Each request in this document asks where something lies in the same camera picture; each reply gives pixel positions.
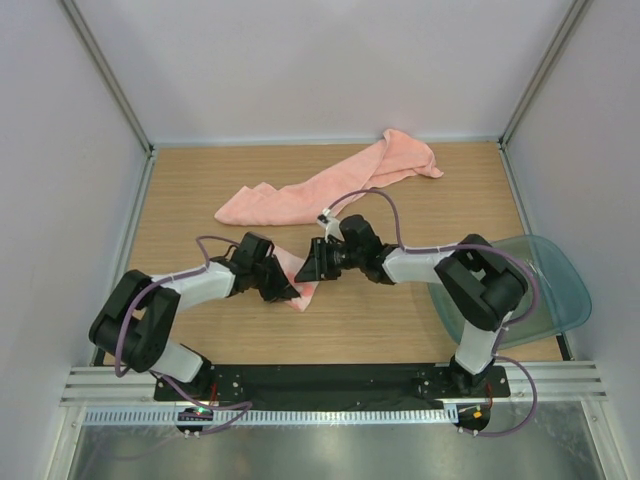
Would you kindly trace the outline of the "pink bunny towel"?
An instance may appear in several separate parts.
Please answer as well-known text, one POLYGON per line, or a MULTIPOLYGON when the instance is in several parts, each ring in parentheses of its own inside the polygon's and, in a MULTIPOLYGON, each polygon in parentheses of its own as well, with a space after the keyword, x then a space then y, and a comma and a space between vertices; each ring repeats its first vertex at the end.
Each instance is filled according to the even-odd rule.
POLYGON ((318 282, 297 283, 294 280, 295 275, 301 270, 305 263, 304 259, 289 253, 279 246, 275 247, 274 255, 282 267, 289 283, 299 294, 298 297, 286 300, 285 303, 297 312, 304 312, 312 301, 318 282))

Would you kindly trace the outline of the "plain pink towel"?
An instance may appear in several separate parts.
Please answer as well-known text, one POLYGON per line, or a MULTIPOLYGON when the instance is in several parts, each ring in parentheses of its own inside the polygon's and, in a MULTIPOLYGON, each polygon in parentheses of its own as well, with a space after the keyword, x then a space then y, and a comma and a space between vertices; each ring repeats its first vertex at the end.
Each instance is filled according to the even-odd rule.
POLYGON ((418 175, 444 175, 433 150, 404 132, 387 129, 376 143, 302 183, 280 189, 266 182, 242 187, 214 219, 232 226, 312 224, 323 209, 338 212, 360 198, 362 189, 383 188, 418 175))

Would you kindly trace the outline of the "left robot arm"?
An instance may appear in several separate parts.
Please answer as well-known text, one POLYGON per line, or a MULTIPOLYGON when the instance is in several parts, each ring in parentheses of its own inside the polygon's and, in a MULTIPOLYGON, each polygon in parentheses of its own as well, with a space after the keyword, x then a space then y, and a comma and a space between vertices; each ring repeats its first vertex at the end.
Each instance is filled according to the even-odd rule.
POLYGON ((275 255, 274 243, 253 232, 229 243, 221 256, 211 256, 196 239, 204 262, 198 267, 147 275, 125 272, 89 330, 89 340, 114 359, 118 378, 133 370, 175 383, 191 400, 204 398, 215 380, 205 356, 170 340, 178 313, 214 300, 255 290, 263 301, 296 300, 300 293, 275 255))

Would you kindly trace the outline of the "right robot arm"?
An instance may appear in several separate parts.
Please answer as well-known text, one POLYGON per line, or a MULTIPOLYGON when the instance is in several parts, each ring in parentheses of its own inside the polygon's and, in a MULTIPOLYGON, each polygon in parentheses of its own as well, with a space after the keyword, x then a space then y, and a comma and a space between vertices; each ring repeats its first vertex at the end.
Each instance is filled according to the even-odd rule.
POLYGON ((464 318, 449 382, 464 396, 485 386, 499 330, 528 291, 525 276, 509 259, 476 234, 457 244, 410 250, 382 242, 361 215, 339 220, 324 210, 317 223, 325 233, 311 240, 297 283, 335 280, 344 270, 358 269, 378 284, 441 285, 464 318))

